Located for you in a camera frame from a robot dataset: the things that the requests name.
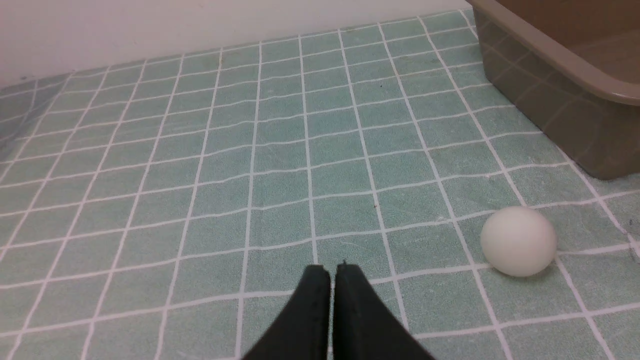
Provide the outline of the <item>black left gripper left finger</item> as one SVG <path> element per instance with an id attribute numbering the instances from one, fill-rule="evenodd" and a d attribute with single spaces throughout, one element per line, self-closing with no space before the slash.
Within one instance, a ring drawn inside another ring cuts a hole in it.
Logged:
<path id="1" fill-rule="evenodd" d="M 308 265 L 285 307 L 243 359 L 326 360 L 330 281 L 322 265 Z"/>

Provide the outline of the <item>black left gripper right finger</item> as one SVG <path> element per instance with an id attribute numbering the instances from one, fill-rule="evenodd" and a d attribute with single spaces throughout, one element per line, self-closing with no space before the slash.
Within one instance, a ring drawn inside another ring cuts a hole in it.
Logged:
<path id="1" fill-rule="evenodd" d="M 377 295 L 361 267 L 341 263 L 334 275 L 335 360 L 433 360 Z"/>

